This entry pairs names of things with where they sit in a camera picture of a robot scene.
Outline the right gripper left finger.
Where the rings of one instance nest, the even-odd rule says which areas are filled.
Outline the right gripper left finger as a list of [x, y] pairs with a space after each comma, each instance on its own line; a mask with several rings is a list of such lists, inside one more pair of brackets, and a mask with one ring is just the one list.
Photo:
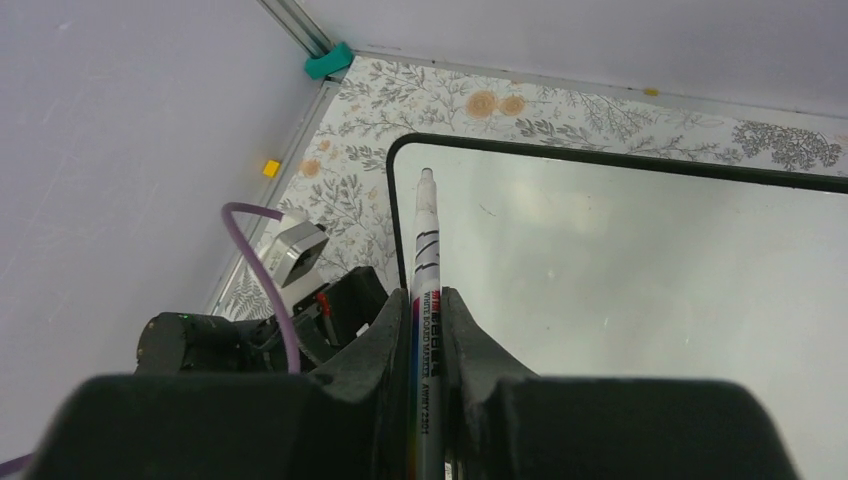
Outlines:
[[409, 293], [396, 289], [361, 336], [312, 372], [329, 398], [319, 477], [407, 477], [410, 337]]

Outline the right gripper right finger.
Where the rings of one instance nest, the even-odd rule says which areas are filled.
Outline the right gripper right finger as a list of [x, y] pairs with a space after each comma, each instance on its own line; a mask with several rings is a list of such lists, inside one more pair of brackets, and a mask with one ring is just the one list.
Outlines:
[[442, 289], [446, 455], [454, 479], [511, 479], [514, 433], [506, 387], [535, 374], [486, 333], [460, 292]]

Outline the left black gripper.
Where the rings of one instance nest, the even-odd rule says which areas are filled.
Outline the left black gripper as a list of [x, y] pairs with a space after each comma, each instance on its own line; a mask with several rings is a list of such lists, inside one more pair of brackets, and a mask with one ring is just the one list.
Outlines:
[[359, 266], [333, 282], [311, 271], [280, 296], [296, 334], [300, 369], [332, 359], [373, 324], [388, 299], [375, 269]]

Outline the black cap whiteboard marker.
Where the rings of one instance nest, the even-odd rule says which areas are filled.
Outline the black cap whiteboard marker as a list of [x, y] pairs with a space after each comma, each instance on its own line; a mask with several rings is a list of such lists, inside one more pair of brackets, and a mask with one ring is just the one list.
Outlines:
[[443, 479], [443, 335], [441, 323], [440, 226], [433, 171], [421, 172], [417, 190], [412, 270], [411, 479]]

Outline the white whiteboard black frame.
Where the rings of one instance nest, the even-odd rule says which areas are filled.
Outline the white whiteboard black frame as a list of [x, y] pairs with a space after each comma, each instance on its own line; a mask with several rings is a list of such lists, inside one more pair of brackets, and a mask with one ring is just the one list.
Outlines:
[[387, 157], [400, 276], [437, 185], [441, 281], [539, 374], [728, 380], [805, 479], [847, 475], [847, 181], [410, 134]]

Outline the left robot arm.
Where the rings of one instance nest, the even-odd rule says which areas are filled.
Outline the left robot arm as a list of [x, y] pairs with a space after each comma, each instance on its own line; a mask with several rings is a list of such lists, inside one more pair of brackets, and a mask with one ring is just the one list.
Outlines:
[[[370, 266], [320, 285], [312, 271], [286, 288], [307, 288], [290, 317], [301, 371], [326, 363], [373, 324], [388, 294]], [[276, 317], [232, 322], [204, 314], [162, 312], [144, 327], [136, 348], [137, 374], [288, 371]]]

